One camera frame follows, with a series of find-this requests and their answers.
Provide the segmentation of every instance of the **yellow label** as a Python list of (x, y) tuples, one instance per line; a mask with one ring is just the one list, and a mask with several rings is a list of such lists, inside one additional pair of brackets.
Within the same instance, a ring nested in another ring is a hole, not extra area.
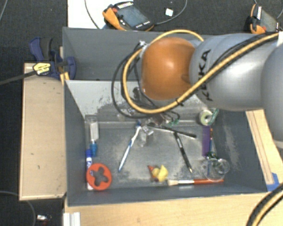
[(50, 63), (37, 63), (36, 65), (33, 66), (33, 70), (35, 71), (39, 71), (39, 70), (42, 70), (42, 69), (47, 69), (47, 71), (49, 71), (50, 69)]
[(49, 72), (49, 71), (50, 71), (50, 68), (42, 68), (40, 70), (37, 70), (37, 74), (40, 75), (41, 73)]

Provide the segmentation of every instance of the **yellow cable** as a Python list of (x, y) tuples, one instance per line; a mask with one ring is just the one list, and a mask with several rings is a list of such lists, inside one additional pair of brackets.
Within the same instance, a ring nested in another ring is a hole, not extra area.
[(283, 194), (281, 194), (281, 195), (276, 194), (274, 197), (272, 197), (271, 200), (273, 200), (273, 202), (269, 201), (269, 202), (266, 203), (266, 205), (261, 209), (261, 211), (255, 217), (251, 226), (257, 226), (260, 223), (260, 221), (262, 220), (263, 216), (266, 214), (266, 212), (270, 210), (270, 208), (274, 205), (274, 203), (277, 201), (277, 199), (279, 197), (281, 197), (282, 195)]
[[(160, 36), (158, 36), (156, 39), (154, 39), (151, 43), (154, 43), (155, 41), (161, 39), (162, 37), (165, 37), (169, 34), (172, 33), (177, 33), (177, 32), (186, 32), (186, 33), (190, 33), (195, 35), (197, 38), (199, 38), (200, 40), (202, 39), (200, 35), (189, 31), (189, 30), (173, 30), (173, 31), (169, 31), (166, 32)], [(165, 112), (167, 110), (170, 110), (174, 107), (176, 107), (178, 104), (180, 104), (181, 102), (183, 102), (191, 93), (193, 93), (196, 89), (198, 89), (206, 80), (208, 80), (210, 77), (212, 77), (216, 72), (218, 72), (221, 68), (223, 68), (225, 65), (227, 65), (230, 61), (234, 60), (236, 57), (238, 57), (239, 55), (243, 54), (244, 52), (252, 49), (253, 47), (269, 40), (272, 39), (274, 37), (277, 37), (279, 33), (274, 33), (271, 35), (268, 35), (262, 39), (259, 39), (255, 42), (250, 43), (249, 45), (241, 48), (240, 50), (236, 51), (235, 53), (233, 53), (232, 55), (230, 55), (229, 57), (225, 58), (223, 61), (221, 61), (219, 64), (217, 64), (215, 67), (211, 68), (211, 70), (209, 70), (201, 79), (199, 79), (193, 86), (191, 86), (191, 88), (189, 88), (186, 92), (184, 92), (176, 101), (157, 108), (157, 109), (144, 109), (142, 107), (139, 107), (138, 105), (136, 105), (132, 99), (129, 96), (129, 92), (128, 92), (128, 88), (127, 88), (127, 72), (128, 69), (130, 67), (130, 64), (132, 63), (132, 61), (140, 54), (140, 52), (142, 51), (142, 49), (137, 50), (128, 60), (128, 62), (125, 64), (124, 70), (123, 70), (123, 89), (124, 89), (124, 93), (125, 93), (125, 97), (126, 100), (128, 102), (128, 104), (134, 108), (135, 110), (144, 113), (144, 114), (155, 114), (155, 113), (162, 113)]]

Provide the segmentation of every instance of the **yellow rubber duck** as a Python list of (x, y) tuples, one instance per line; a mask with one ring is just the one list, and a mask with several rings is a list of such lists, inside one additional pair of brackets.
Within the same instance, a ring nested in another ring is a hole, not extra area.
[(151, 176), (154, 178), (156, 182), (163, 182), (166, 180), (168, 176), (168, 170), (164, 165), (159, 167), (148, 166)]

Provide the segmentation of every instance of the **tape roll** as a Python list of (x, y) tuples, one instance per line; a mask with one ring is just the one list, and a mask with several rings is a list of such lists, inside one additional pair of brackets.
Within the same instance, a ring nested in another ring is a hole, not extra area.
[(199, 120), (202, 125), (208, 126), (211, 121), (213, 113), (210, 110), (203, 110), (199, 113)]

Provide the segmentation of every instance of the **blue clamp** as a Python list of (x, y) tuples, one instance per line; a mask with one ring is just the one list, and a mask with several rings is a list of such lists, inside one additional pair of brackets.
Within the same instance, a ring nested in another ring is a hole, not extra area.
[(63, 61), (58, 52), (51, 50), (52, 38), (36, 37), (29, 42), (29, 49), (35, 58), (36, 62), (47, 62), (50, 64), (50, 72), (44, 75), (50, 76), (57, 80), (60, 79), (60, 74), (63, 72), (69, 73), (69, 78), (73, 80), (76, 73), (75, 58), (70, 56)]

